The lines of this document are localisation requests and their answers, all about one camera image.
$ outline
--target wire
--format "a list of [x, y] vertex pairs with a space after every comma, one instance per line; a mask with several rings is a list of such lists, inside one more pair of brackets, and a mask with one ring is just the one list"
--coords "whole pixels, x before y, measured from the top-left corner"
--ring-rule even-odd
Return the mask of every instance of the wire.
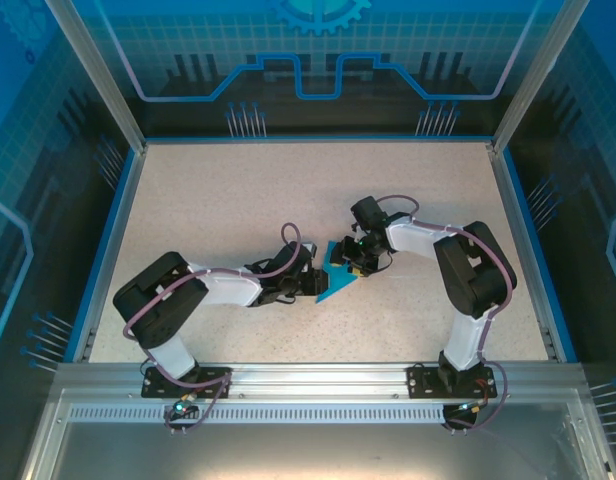
[[389, 200], [391, 198], [401, 198], [402, 200], [408, 200], [409, 202], [411, 202], [415, 208], [412, 210], [412, 212], [410, 212], [410, 216], [413, 217], [415, 215], [415, 213], [417, 213], [419, 211], [419, 202], [417, 200], [415, 200], [412, 197], [409, 197], [408, 195], [401, 195], [401, 194], [395, 194], [395, 195], [386, 195], [385, 197], [381, 197], [379, 199], [377, 199], [377, 203], [379, 202], [383, 202], [384, 200]]
[[499, 415], [499, 412], [501, 412], [501, 409], [504, 408], [504, 403], [508, 399], [508, 376], [506, 375], [506, 370], [504, 370], [504, 367], [502, 367], [499, 362], [495, 362], [494, 360], [483, 359], [483, 356], [481, 356], [480, 359], [482, 359], [482, 361], [484, 362], [484, 365], [492, 365], [499, 370], [499, 372], [501, 373], [501, 377], [502, 377], [501, 383], [503, 384], [503, 391], [501, 392], [501, 401], [499, 402], [495, 410], [492, 412], [492, 414], [488, 418], [486, 418], [486, 420], [481, 422], [479, 425], [473, 425], [470, 428], [470, 430], [480, 430], [484, 428], [486, 425], [488, 425], [490, 422], [492, 422], [495, 419], [495, 417]]
[[292, 302], [286, 302], [285, 300], [279, 300], [279, 299], [275, 300], [276, 303], [281, 303], [282, 305], [294, 305], [296, 301], [297, 301], [297, 297], [292, 297]]
[[[284, 223], [282, 225], [282, 227], [281, 227], [281, 238], [283, 239], [284, 242], [287, 243], [285, 231], [286, 231], [286, 228], [288, 228], [288, 227], [292, 228], [295, 231], [295, 235], [297, 237], [297, 240], [296, 240], [297, 244], [295, 246], [295, 251], [293, 252], [292, 256], [290, 257], [288, 262], [286, 262], [285, 265], [282, 265], [278, 269], [273, 270], [272, 272], [267, 272], [267, 273], [248, 273], [248, 272], [241, 272], [239, 270], [233, 270], [233, 269], [229, 269], [229, 268], [213, 268], [213, 269], [205, 268], [203, 270], [199, 270], [199, 271], [196, 271], [196, 272], [192, 272], [192, 273], [190, 273], [188, 275], [185, 275], [185, 276], [181, 277], [180, 279], [176, 280], [175, 282], [171, 283], [170, 285], [168, 285], [166, 288], [164, 288], [158, 295], [156, 295], [146, 305], [144, 305], [141, 309], [139, 309], [139, 311], [137, 313], [135, 313], [130, 320], [128, 320], [128, 322], [126, 323], [126, 325], [124, 326], [124, 329], [123, 329], [124, 337], [126, 337], [129, 340], [132, 340], [132, 341], [136, 342], [137, 339], [135, 338], [134, 335], [132, 335], [130, 333], [130, 329], [139, 320], [141, 320], [141, 318], [146, 313], [148, 313], [148, 311], [150, 311], [150, 309], [152, 307], [154, 307], [155, 305], [157, 305], [157, 303], [159, 303], [161, 300], [163, 300], [163, 298], [165, 296], [167, 296], [173, 290], [179, 288], [184, 283], [189, 282], [190, 280], [192, 280], [194, 278], [201, 277], [201, 276], [209, 274], [210, 272], [213, 272], [213, 273], [226, 273], [226, 274], [229, 274], [229, 275], [238, 275], [240, 277], [245, 277], [245, 278], [263, 279], [263, 278], [275, 277], [275, 276], [279, 275], [280, 273], [286, 271], [288, 268], [290, 268], [292, 266], [292, 264], [295, 262], [295, 260], [297, 260], [297, 257], [299, 256], [299, 251], [301, 250], [301, 232], [299, 231], [299, 228], [297, 227], [297, 225], [295, 225], [294, 223], [287, 222], [287, 223]], [[221, 376], [219, 378], [215, 378], [213, 380], [209, 380], [207, 382], [201, 382], [201, 383], [182, 382], [181, 380], [178, 380], [178, 379], [174, 378], [172, 375], [170, 375], [156, 361], [155, 357], [148, 350], [144, 350], [144, 352], [146, 353], [146, 356], [148, 356], [148, 358], [150, 360], [152, 360], [153, 363], [155, 363], [155, 366], [157, 367], [157, 370], [159, 370], [159, 373], [161, 373], [161, 375], [166, 380], [168, 380], [169, 382], [171, 382], [174, 385], [177, 385], [179, 387], [184, 387], [184, 388], [205, 388], [205, 387], [209, 387], [211, 385], [216, 385], [217, 383], [220, 383], [220, 382], [229, 381], [230, 377], [231, 377], [231, 374], [226, 374], [226, 375], [223, 375], [223, 376]]]
[[392, 254], [390, 252], [386, 252], [386, 254], [390, 257], [390, 263], [386, 265], [385, 267], [381, 267], [379, 270], [377, 270], [374, 273], [379, 273], [379, 272], [383, 272], [384, 270], [388, 270], [388, 268], [392, 265], [392, 261], [393, 261]]
[[146, 364], [150, 361], [150, 358], [146, 358], [146, 360], [144, 360], [143, 362], [141, 362], [141, 365], [139, 365], [139, 373], [141, 373], [142, 377], [146, 376], [146, 371], [143, 370], [143, 368], [146, 366]]
[[[217, 400], [219, 400], [219, 397], [221, 397], [221, 394], [224, 392], [224, 390], [226, 389], [229, 383], [230, 383], [230, 377], [228, 378], [228, 380], [223, 380], [221, 382], [220, 387], [217, 389], [217, 393], [213, 397], [212, 402], [210, 402], [210, 405], [208, 405], [208, 408], [206, 408], [206, 411], [203, 413], [203, 415], [200, 415], [197, 421], [193, 423], [192, 425], [182, 427], [181, 429], [182, 433], [185, 434], [189, 432], [190, 430], [194, 430], [195, 428], [199, 427], [202, 423], [206, 421], [206, 419], [210, 416], [210, 412], [212, 411], [215, 404], [217, 403]], [[166, 417], [164, 420], [165, 420], [166, 427], [170, 428], [171, 431], [176, 432], [177, 429], [174, 428], [174, 425], [172, 424], [172, 413], [173, 412], [174, 412], [174, 408], [166, 414]]]
[[488, 384], [486, 383], [486, 381], [483, 378], [478, 378], [477, 380], [475, 380], [475, 382], [477, 383], [477, 385], [479, 385], [481, 387], [481, 391], [484, 392], [484, 402], [487, 405], [488, 404]]

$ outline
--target circuit pattern graphic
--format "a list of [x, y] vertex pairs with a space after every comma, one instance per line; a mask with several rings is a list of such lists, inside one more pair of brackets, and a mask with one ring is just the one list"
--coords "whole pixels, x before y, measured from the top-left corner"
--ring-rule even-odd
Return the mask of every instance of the circuit pattern graphic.
[[348, 28], [352, 20], [361, 19], [361, 11], [370, 7], [369, 0], [270, 0], [277, 19], [302, 34], [335, 34]]
[[46, 33], [47, 18], [43, 0], [0, 0], [0, 14], [10, 31], [24, 47], [33, 52]]

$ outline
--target enclosure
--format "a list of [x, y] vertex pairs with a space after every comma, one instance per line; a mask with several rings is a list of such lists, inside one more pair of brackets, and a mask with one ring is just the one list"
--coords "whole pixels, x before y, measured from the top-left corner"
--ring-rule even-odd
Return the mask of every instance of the enclosure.
[[[616, 478], [616, 2], [467, 3], [0, 0], [0, 478]], [[391, 194], [485, 222], [517, 276], [484, 428], [413, 398], [454, 317], [407, 253], [194, 310], [229, 389], [164, 428], [119, 289], [168, 251], [271, 258], [289, 221], [322, 268]]]

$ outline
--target metal frame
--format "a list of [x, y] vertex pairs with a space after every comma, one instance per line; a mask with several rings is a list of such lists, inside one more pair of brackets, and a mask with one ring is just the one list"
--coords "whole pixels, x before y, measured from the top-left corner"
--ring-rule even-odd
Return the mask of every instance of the metal frame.
[[71, 0], [46, 0], [66, 39], [119, 125], [130, 147], [144, 151], [146, 140], [86, 25]]
[[[217, 415], [214, 423], [245, 423], [250, 409], [269, 409], [288, 412], [307, 405], [319, 409], [371, 409], [375, 412], [423, 408], [434, 411], [443, 400], [410, 400], [407, 394], [405, 369], [409, 364], [235, 364], [230, 396], [216, 408], [229, 408], [234, 414]], [[504, 363], [509, 378], [510, 404], [566, 405], [572, 440], [581, 452], [581, 462], [591, 479], [606, 477], [604, 458], [600, 452], [607, 445], [600, 444], [595, 433], [598, 419], [579, 364], [548, 362]], [[23, 478], [44, 479], [52, 476], [67, 425], [83, 421], [74, 412], [88, 411], [87, 421], [103, 417], [105, 423], [133, 424], [162, 423], [161, 417], [146, 418], [127, 415], [133, 408], [161, 408], [169, 402], [142, 399], [142, 376], [138, 364], [63, 364], [44, 410]], [[230, 421], [233, 416], [240, 417]], [[271, 415], [259, 423], [287, 423], [282, 415]], [[320, 423], [313, 418], [295, 418], [293, 423]], [[401, 415], [395, 418], [384, 414], [380, 421], [338, 417], [329, 423], [440, 423], [435, 419], [421, 422]]]
[[512, 102], [494, 136], [495, 153], [502, 153], [510, 142], [513, 133], [521, 123], [528, 107], [532, 103], [539, 88], [552, 70], [559, 54], [563, 50], [570, 34], [577, 26], [581, 15], [590, 0], [564, 0], [546, 38], [537, 55], [533, 59], [528, 73], [524, 77], [519, 90], [515, 93]]

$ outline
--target purple cable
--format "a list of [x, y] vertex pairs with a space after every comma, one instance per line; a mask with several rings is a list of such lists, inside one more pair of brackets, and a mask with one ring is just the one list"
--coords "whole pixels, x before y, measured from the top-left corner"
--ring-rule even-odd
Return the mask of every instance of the purple cable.
[[417, 225], [422, 228], [427, 228], [429, 230], [436, 230], [439, 232], [455, 233], [457, 235], [462, 235], [466, 237], [467, 239], [471, 240], [475, 245], [481, 248], [484, 251], [484, 253], [488, 255], [488, 257], [490, 257], [492, 262], [497, 266], [502, 276], [504, 277], [504, 282], [506, 283], [506, 298], [501, 303], [501, 305], [498, 305], [497, 307], [490, 310], [490, 312], [488, 312], [488, 316], [486, 317], [486, 323], [484, 325], [483, 331], [481, 332], [481, 337], [479, 337], [479, 344], [477, 345], [477, 357], [479, 358], [479, 361], [483, 362], [484, 365], [492, 365], [501, 372], [501, 376], [503, 378], [503, 392], [501, 394], [501, 401], [499, 402], [499, 405], [497, 405], [497, 408], [492, 413], [492, 415], [488, 417], [484, 422], [480, 423], [479, 425], [471, 427], [471, 430], [478, 430], [482, 428], [483, 426], [488, 425], [499, 414], [499, 412], [504, 406], [504, 403], [506, 402], [506, 398], [508, 397], [508, 376], [506, 375], [506, 371], [498, 362], [494, 362], [492, 360], [486, 360], [483, 356], [483, 351], [484, 351], [484, 345], [486, 344], [486, 337], [488, 336], [488, 332], [490, 331], [490, 324], [492, 323], [492, 320], [495, 318], [495, 315], [497, 315], [499, 312], [501, 312], [504, 308], [508, 306], [508, 304], [510, 303], [510, 300], [512, 299], [512, 290], [513, 290], [512, 279], [510, 278], [510, 274], [508, 273], [508, 270], [506, 270], [504, 263], [497, 256], [497, 254], [488, 245], [486, 245], [482, 240], [477, 238], [472, 233], [466, 232], [465, 230], [461, 228], [437, 225], [435, 223], [427, 223], [427, 222], [421, 222], [419, 220], [416, 220], [414, 218], [414, 214], [419, 210], [419, 202], [415, 200], [414, 198], [409, 197], [407, 195], [388, 195], [386, 197], [380, 198], [379, 200], [377, 200], [377, 202], [380, 202], [382, 200], [387, 200], [389, 198], [403, 198], [405, 200], [412, 202], [415, 205], [414, 210], [410, 213], [410, 219], [413, 225]]
[[[130, 329], [133, 327], [133, 325], [135, 325], [135, 323], [137, 323], [152, 307], [154, 307], [157, 303], [159, 303], [166, 295], [171, 293], [176, 288], [179, 288], [184, 283], [192, 280], [193, 278], [201, 277], [201, 276], [206, 275], [206, 274], [208, 274], [210, 272], [227, 273], [229, 275], [237, 275], [237, 276], [245, 277], [245, 278], [271, 278], [271, 277], [275, 277], [275, 276], [279, 275], [280, 273], [283, 273], [284, 271], [286, 271], [288, 268], [290, 268], [290, 266], [297, 259], [297, 256], [299, 255], [299, 251], [301, 250], [301, 233], [299, 232], [299, 228], [297, 228], [297, 225], [295, 225], [294, 223], [287, 222], [287, 223], [284, 223], [282, 225], [282, 227], [281, 227], [281, 238], [284, 240], [284, 242], [286, 244], [288, 244], [288, 242], [286, 241], [286, 236], [284, 234], [284, 232], [285, 232], [287, 227], [290, 227], [290, 228], [292, 228], [295, 231], [295, 234], [297, 235], [297, 240], [296, 240], [297, 246], [295, 247], [295, 251], [293, 252], [292, 257], [290, 257], [290, 260], [288, 260], [288, 262], [285, 265], [279, 267], [276, 270], [273, 270], [272, 272], [268, 272], [268, 273], [247, 273], [247, 272], [240, 272], [238, 270], [232, 270], [232, 269], [229, 269], [229, 268], [206, 268], [206, 269], [203, 269], [203, 270], [199, 270], [197, 272], [192, 272], [192, 273], [190, 273], [190, 274], [188, 274], [188, 275], [186, 275], [184, 277], [181, 277], [179, 280], [173, 282], [172, 284], [168, 285], [155, 298], [150, 300], [150, 302], [148, 302], [137, 313], [135, 313], [135, 315], [133, 315], [133, 317], [130, 320], [128, 320], [128, 323], [126, 323], [126, 325], [124, 326], [124, 330], [123, 330], [124, 337], [126, 337], [129, 340], [133, 340], [133, 341], [136, 342], [137, 339], [134, 337], [134, 335], [132, 335], [130, 333]], [[171, 382], [171, 383], [173, 383], [173, 384], [175, 384], [177, 386], [180, 386], [180, 387], [184, 387], [184, 388], [205, 388], [205, 387], [209, 387], [211, 385], [215, 385], [215, 384], [223, 382], [223, 381], [229, 381], [230, 380], [230, 374], [226, 374], [226, 375], [223, 375], [223, 376], [221, 376], [219, 378], [215, 378], [213, 380], [209, 380], [207, 382], [202, 382], [202, 383], [182, 382], [182, 381], [177, 380], [176, 378], [172, 377], [166, 370], [164, 370], [161, 367], [161, 365], [159, 365], [155, 361], [155, 357], [153, 357], [149, 351], [144, 350], [144, 352], [146, 353], [148, 358], [150, 358], [150, 360], [152, 360], [152, 362], [156, 365], [157, 370], [159, 370], [159, 373], [161, 373], [164, 376], [164, 378], [166, 378], [169, 382]]]
[[[217, 390], [217, 393], [213, 397], [212, 402], [210, 402], [210, 405], [208, 405], [208, 408], [206, 408], [206, 411], [203, 413], [203, 415], [201, 415], [197, 419], [197, 421], [195, 423], [193, 423], [190, 426], [183, 427], [182, 428], [182, 433], [185, 434], [185, 433], [189, 432], [190, 430], [194, 430], [195, 428], [199, 427], [210, 416], [210, 412], [212, 411], [212, 409], [214, 408], [215, 404], [217, 403], [217, 400], [219, 400], [219, 397], [221, 397], [221, 394], [223, 393], [223, 391], [228, 386], [228, 383], [230, 383], [230, 376], [229, 375], [224, 375], [224, 377], [228, 377], [228, 378], [221, 382], [221, 386], [219, 387], [219, 390]], [[173, 424], [171, 423], [171, 420], [170, 420], [170, 413], [171, 412], [168, 412], [166, 414], [165, 423], [166, 423], [166, 427], [168, 427], [170, 429], [173, 429], [174, 427], [173, 427]]]

